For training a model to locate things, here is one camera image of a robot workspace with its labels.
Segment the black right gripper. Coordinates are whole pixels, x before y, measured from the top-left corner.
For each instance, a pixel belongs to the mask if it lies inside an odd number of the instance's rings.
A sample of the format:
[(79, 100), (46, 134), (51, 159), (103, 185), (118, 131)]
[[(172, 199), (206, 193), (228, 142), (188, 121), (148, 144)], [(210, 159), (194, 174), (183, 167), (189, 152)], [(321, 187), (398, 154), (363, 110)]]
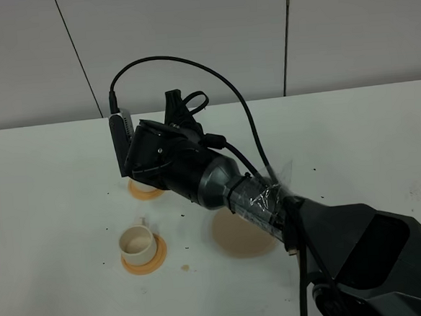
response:
[(125, 160), (128, 176), (140, 183), (164, 189), (161, 174), (167, 171), (178, 156), (174, 148), (183, 142), (192, 146), (203, 137), (203, 128), (194, 114), (203, 110), (199, 105), (188, 110), (187, 104), (203, 93), (196, 91), (186, 97), (178, 89), (165, 93), (164, 122), (142, 119), (133, 134)]

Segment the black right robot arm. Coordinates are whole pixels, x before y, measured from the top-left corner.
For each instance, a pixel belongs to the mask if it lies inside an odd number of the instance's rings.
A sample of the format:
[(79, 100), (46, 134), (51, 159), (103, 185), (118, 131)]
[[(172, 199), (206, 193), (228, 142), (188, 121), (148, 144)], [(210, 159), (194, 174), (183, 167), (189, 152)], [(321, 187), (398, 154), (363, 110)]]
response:
[(162, 123), (125, 122), (125, 175), (206, 209), (228, 208), (298, 253), (300, 316), (312, 297), (323, 316), (421, 316), (421, 224), (362, 203), (325, 206), (290, 193), (271, 167), (248, 166), (206, 133), (174, 89)]

